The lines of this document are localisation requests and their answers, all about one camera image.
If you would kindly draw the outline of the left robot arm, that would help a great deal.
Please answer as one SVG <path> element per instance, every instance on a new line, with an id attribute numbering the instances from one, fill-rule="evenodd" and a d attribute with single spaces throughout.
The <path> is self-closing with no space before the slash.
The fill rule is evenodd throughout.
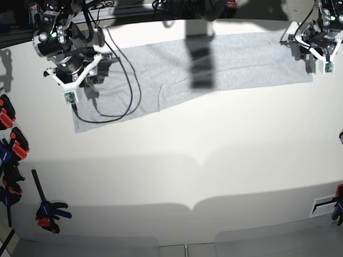
<path id="1" fill-rule="evenodd" d="M 334 58 L 342 45 L 342 1 L 314 1 L 309 14 L 287 43 L 296 60 L 311 56 L 321 73 L 333 73 Z"/>

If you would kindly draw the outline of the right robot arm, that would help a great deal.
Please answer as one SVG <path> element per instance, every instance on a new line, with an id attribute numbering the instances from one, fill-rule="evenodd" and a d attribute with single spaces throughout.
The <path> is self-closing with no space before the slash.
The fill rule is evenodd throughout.
<path id="1" fill-rule="evenodd" d="M 102 29 L 91 21 L 90 10 L 100 1 L 37 1 L 39 12 L 34 20 L 36 31 L 33 47 L 38 56 L 53 62 L 56 67 L 44 75 L 54 75 L 61 84 L 77 82 L 83 86 L 88 78 L 97 74 L 94 56 L 102 60 L 100 54 L 91 46 L 105 44 Z"/>

